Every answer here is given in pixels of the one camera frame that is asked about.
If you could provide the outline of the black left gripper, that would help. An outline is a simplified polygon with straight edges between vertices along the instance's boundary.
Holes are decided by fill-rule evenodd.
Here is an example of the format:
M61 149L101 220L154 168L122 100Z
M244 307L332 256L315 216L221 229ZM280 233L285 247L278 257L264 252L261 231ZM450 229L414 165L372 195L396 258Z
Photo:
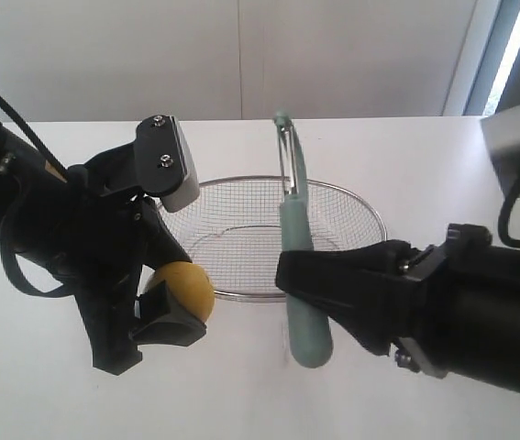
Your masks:
M133 144L99 153L56 177L40 154L5 151L16 194L5 212L5 273L19 291L58 298L75 293L95 368L119 375L141 347L189 347L207 327L163 281L149 276L190 257L137 182Z

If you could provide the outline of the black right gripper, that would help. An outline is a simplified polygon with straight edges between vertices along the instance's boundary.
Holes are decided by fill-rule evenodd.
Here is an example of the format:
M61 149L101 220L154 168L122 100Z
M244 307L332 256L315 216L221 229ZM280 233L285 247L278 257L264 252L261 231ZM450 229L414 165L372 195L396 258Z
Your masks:
M520 249L495 246L487 228L452 224L443 244L416 252L392 239L310 260L304 299L369 353L388 357L394 342L402 369L520 393Z

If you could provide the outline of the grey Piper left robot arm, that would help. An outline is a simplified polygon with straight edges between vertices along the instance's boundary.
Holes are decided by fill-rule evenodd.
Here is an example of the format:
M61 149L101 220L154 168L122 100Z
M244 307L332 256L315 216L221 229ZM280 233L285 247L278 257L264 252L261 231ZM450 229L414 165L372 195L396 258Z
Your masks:
M188 292L163 276L204 273L162 219L199 196L192 153L171 115L144 119L134 139L64 166L0 95L17 125L0 122L0 258L32 297L72 297L97 369L118 375L143 345L188 347L206 333L214 292Z

